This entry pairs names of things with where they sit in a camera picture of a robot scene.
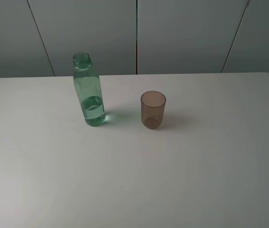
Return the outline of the green transparent water bottle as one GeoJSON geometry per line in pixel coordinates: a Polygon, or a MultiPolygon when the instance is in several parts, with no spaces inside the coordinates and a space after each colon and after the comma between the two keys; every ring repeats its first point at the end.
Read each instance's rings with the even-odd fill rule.
{"type": "Polygon", "coordinates": [[[105,120],[100,78],[88,53],[76,53],[73,56],[75,91],[89,126],[98,126],[105,120]]]}

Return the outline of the pink translucent plastic cup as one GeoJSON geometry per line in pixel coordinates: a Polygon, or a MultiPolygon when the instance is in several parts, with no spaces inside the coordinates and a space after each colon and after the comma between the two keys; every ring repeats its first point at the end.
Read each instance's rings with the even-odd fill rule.
{"type": "Polygon", "coordinates": [[[158,91],[147,91],[140,98],[141,122],[148,129],[158,128],[163,120],[166,97],[158,91]]]}

